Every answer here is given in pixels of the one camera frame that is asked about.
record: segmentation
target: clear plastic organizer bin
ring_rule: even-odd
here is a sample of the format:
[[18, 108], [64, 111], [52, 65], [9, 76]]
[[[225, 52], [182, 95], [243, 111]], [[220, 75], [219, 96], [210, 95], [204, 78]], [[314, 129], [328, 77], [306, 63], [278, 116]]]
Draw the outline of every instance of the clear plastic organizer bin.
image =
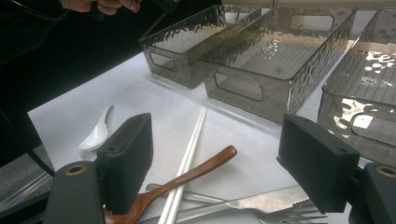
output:
[[318, 124], [363, 157], [396, 164], [396, 8], [375, 13], [322, 87]]
[[275, 7], [204, 54], [209, 97], [282, 123], [345, 52], [356, 8]]
[[199, 56], [266, 11], [213, 6], [143, 39], [140, 44], [151, 73], [190, 89], [197, 87], [204, 80]]

